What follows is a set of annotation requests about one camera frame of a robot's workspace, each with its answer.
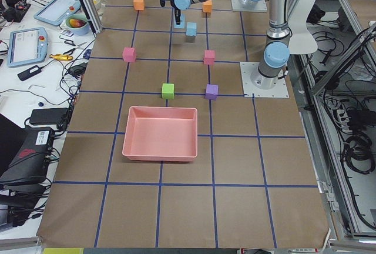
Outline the orange block desk side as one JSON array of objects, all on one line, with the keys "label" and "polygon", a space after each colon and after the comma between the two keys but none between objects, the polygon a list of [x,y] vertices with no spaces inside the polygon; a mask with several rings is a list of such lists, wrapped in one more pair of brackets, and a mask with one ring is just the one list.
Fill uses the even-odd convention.
[{"label": "orange block desk side", "polygon": [[133,0],[133,8],[136,11],[145,10],[145,0]]}]

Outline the pink block desk side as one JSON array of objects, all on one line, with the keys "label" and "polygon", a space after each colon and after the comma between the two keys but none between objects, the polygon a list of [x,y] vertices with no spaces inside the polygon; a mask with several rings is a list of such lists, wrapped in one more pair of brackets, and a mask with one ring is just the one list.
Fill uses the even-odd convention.
[{"label": "pink block desk side", "polygon": [[124,47],[122,52],[122,57],[125,62],[135,62],[136,61],[136,49],[132,47]]}]

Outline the green foam block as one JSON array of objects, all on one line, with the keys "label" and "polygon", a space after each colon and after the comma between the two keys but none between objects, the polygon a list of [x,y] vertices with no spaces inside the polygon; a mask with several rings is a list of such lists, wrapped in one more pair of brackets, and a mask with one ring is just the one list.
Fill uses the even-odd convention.
[{"label": "green foam block", "polygon": [[162,84],[162,98],[174,99],[174,84],[173,83]]}]

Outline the beige bowl with lemon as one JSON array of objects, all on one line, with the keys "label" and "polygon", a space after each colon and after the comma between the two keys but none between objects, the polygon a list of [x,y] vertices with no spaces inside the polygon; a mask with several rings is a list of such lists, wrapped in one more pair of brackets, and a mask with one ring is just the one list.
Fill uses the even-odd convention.
[{"label": "beige bowl with lemon", "polygon": [[92,0],[94,3],[94,6],[98,12],[102,12],[105,4],[102,2],[102,0]]}]

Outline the purple block far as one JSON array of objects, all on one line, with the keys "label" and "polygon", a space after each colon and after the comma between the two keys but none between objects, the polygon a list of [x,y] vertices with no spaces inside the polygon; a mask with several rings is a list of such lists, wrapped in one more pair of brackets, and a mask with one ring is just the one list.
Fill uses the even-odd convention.
[{"label": "purple block far", "polygon": [[205,98],[207,100],[216,101],[219,94],[219,86],[215,84],[207,84],[205,91]]}]

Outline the blue bowl with fruit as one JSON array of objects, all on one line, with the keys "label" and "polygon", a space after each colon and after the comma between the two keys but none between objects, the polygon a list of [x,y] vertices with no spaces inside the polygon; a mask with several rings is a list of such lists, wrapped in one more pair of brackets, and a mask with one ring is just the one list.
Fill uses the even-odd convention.
[{"label": "blue bowl with fruit", "polygon": [[89,32],[89,22],[84,14],[73,14],[65,19],[66,27],[77,36],[84,36]]}]

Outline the scissors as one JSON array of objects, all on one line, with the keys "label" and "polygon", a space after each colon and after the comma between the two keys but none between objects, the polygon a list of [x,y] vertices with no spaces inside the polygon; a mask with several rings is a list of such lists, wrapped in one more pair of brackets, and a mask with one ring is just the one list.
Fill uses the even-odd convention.
[{"label": "scissors", "polygon": [[65,39],[63,43],[66,44],[66,45],[71,46],[71,49],[65,51],[65,52],[63,53],[63,55],[70,55],[70,56],[71,56],[71,55],[72,55],[77,49],[83,49],[82,47],[84,46],[84,44],[86,44],[86,42],[82,42],[82,43],[76,44],[76,43],[74,43],[74,41],[71,40],[71,39]]}]

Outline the teach pendant upper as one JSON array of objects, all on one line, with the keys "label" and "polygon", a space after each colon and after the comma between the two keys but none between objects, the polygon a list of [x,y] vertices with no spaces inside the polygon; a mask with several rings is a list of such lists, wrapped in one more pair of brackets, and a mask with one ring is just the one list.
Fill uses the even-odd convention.
[{"label": "teach pendant upper", "polygon": [[33,17],[47,24],[58,26],[67,16],[75,14],[80,8],[79,0],[51,0]]}]

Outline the teach pendant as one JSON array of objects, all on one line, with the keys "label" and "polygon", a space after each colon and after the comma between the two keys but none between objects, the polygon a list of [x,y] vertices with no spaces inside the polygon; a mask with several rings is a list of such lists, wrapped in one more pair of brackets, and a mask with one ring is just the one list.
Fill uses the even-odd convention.
[{"label": "teach pendant", "polygon": [[9,36],[7,65],[10,68],[43,62],[48,51],[48,34],[43,27],[13,31]]},{"label": "teach pendant", "polygon": [[67,16],[75,14],[80,8],[79,0],[51,0],[33,17],[47,24],[58,26]]}]

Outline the pink plastic tray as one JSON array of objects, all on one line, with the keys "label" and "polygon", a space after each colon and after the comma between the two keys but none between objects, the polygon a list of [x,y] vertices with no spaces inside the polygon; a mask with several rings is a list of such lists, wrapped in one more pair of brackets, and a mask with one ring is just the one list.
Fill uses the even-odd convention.
[{"label": "pink plastic tray", "polygon": [[131,106],[122,155],[133,161],[191,162],[198,154],[196,108]]}]

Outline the white chair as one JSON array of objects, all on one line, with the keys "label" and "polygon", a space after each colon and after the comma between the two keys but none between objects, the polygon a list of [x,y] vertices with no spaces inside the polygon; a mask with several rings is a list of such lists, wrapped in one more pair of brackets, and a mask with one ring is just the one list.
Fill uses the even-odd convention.
[{"label": "white chair", "polygon": [[318,49],[317,43],[306,25],[314,3],[315,0],[299,0],[288,19],[288,26],[292,31],[288,48],[292,55],[311,54]]}]

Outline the teach pendant lower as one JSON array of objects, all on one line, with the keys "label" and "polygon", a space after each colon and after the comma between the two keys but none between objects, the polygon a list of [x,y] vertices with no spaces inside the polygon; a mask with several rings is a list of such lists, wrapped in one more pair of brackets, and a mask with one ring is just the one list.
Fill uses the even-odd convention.
[{"label": "teach pendant lower", "polygon": [[48,51],[48,34],[43,27],[13,31],[9,36],[7,65],[10,68],[43,62]]}]

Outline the black power brick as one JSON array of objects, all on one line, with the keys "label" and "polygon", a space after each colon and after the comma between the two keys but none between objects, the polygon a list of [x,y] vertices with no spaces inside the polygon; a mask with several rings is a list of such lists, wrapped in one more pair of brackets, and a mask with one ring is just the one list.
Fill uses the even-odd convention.
[{"label": "black power brick", "polygon": [[67,108],[34,109],[29,123],[31,125],[57,125],[64,119]]}]

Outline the black power adapter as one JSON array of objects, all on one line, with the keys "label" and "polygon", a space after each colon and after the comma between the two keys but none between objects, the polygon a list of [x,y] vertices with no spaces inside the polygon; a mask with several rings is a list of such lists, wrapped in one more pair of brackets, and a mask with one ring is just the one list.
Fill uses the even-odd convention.
[{"label": "black power adapter", "polygon": [[39,73],[42,72],[42,67],[38,66],[38,65],[35,65],[35,66],[32,66],[22,72],[20,72],[18,74],[18,78],[20,81],[25,81]]}]

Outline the yellow handled tool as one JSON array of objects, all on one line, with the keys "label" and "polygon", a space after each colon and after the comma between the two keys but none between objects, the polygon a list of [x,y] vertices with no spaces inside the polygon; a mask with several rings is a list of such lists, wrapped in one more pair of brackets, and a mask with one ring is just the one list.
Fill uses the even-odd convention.
[{"label": "yellow handled tool", "polygon": [[59,60],[59,61],[72,61],[73,60],[73,56],[65,55],[65,54],[54,54],[54,55],[50,55],[49,57],[52,59]]}]

